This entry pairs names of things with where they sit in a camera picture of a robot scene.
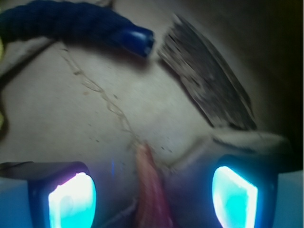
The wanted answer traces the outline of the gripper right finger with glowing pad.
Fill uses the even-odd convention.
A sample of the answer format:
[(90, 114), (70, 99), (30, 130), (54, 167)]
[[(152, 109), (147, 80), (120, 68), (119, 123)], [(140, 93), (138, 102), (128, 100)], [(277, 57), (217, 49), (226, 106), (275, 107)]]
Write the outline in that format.
[(212, 203), (222, 228), (302, 228), (303, 162), (293, 156), (224, 155), (212, 176)]

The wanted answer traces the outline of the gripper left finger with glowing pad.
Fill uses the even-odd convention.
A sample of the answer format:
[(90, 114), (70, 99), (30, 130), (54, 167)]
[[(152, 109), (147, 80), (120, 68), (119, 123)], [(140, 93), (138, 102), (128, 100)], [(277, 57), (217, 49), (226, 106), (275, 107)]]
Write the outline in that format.
[(90, 228), (95, 208), (95, 182), (82, 162), (0, 165), (2, 228)]

